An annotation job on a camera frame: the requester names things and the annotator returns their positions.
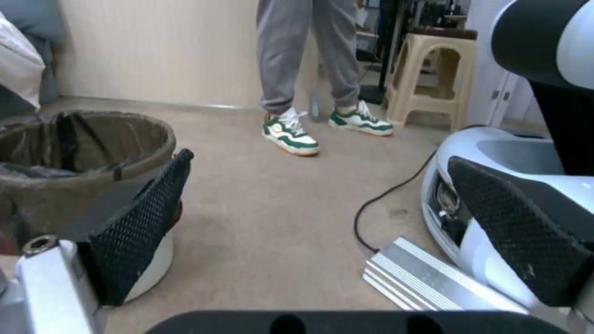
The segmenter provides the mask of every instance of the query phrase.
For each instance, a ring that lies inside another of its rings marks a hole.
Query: leg
[[[314,0],[313,3],[318,49],[339,107],[354,106],[358,102],[356,13],[357,2],[354,0]]]
[[[293,103],[311,13],[312,0],[260,0],[258,4],[261,105],[272,114],[283,113]]]

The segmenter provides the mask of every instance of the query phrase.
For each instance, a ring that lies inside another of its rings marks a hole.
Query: white cloth
[[[39,109],[44,68],[33,45],[0,12],[0,84]]]

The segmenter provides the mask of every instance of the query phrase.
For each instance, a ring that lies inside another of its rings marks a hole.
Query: sneaker
[[[291,108],[278,117],[267,119],[262,126],[262,136],[291,154],[316,155],[320,152],[318,142],[307,134],[299,122],[299,117],[306,114],[298,114],[295,108]]]
[[[394,132],[394,126],[371,115],[363,101],[359,102],[357,110],[345,115],[335,109],[330,115],[328,124],[333,128],[355,130],[374,136],[390,136]]]

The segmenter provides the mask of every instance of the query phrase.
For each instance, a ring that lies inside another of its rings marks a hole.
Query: person
[[[335,108],[329,125],[375,136],[390,136],[394,131],[358,100],[356,13],[355,0],[260,0],[258,4],[257,59],[261,106],[267,111],[262,135],[289,153],[320,152],[292,106],[310,21],[332,87]]]

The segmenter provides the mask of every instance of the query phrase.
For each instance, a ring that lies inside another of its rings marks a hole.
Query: plastic stool
[[[388,83],[388,120],[404,125],[411,111],[420,110],[448,114],[451,130],[462,128],[472,88],[477,35],[474,30],[413,29],[402,46],[396,71]],[[419,86],[423,62],[433,51],[440,53],[438,85]]]

